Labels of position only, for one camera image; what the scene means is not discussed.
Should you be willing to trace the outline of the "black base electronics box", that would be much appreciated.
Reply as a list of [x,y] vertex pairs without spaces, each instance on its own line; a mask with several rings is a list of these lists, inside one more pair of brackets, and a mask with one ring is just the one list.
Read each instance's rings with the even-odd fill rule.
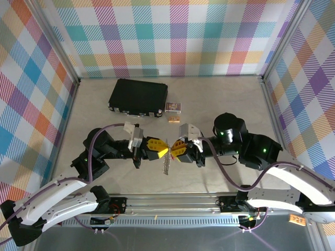
[[109,213],[125,214],[127,208],[126,197],[111,197],[108,205]]
[[221,213],[235,212],[239,209],[234,196],[220,196],[215,204],[220,209]]

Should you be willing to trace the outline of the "orange paper tag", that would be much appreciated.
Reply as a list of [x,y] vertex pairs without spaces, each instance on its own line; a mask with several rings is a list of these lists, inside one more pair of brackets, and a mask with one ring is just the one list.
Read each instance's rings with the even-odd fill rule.
[[306,219],[302,216],[298,216],[295,214],[290,214],[288,221],[299,226],[306,226]]

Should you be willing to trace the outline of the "purple playing card box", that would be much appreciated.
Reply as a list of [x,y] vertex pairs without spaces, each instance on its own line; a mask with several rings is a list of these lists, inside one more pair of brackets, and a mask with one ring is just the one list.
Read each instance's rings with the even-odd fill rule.
[[166,102],[165,112],[181,113],[182,104],[180,102]]

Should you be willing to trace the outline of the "aluminium frame post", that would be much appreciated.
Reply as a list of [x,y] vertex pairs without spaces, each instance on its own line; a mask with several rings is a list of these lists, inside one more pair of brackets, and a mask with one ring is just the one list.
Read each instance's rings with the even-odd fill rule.
[[266,82],[313,0],[287,0],[262,56],[257,73]]
[[45,36],[49,40],[51,46],[55,50],[56,54],[58,55],[60,61],[64,65],[64,68],[67,70],[67,72],[70,74],[70,76],[73,78],[75,85],[80,85],[80,77],[77,75],[70,59],[68,58],[67,54],[65,53],[65,50],[63,49],[60,40],[58,39],[56,33],[54,32],[52,26],[50,25],[46,15],[44,14],[42,8],[39,6],[39,3],[37,0],[26,0],[27,4],[30,5],[30,9],[32,12],[34,12],[34,16],[37,19],[37,22],[41,26],[41,29],[44,31]]

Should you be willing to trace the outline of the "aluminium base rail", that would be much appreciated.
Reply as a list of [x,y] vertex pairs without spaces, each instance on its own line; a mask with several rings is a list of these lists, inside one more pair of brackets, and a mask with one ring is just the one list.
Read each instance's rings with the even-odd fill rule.
[[247,215],[257,209],[239,202],[235,212],[221,213],[215,202],[220,196],[234,196],[235,192],[187,192],[187,193],[131,193],[111,194],[110,197],[126,197],[127,208],[121,216],[209,216],[220,214]]

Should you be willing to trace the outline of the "reflective steel plate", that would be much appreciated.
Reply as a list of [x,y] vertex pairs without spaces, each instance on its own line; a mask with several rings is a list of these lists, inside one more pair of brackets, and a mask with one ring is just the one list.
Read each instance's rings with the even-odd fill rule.
[[315,251],[305,230],[277,231],[268,226],[252,233],[229,227],[120,227],[94,234],[82,227],[59,227],[44,233],[34,251]]

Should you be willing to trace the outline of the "perforated metal strip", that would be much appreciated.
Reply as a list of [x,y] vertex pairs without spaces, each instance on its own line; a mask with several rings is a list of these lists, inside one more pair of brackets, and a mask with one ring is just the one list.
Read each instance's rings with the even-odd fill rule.
[[239,226],[239,218],[234,215],[221,216],[126,216],[116,219],[113,225],[98,224],[90,218],[74,218],[66,220],[62,226],[79,226],[82,223],[91,227],[202,227],[202,226]]

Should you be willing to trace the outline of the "black hard case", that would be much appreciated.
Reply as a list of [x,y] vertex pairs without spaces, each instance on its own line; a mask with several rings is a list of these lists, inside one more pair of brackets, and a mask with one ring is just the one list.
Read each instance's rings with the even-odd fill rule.
[[163,115],[168,86],[132,79],[118,79],[108,101],[109,110],[129,116],[156,117]]

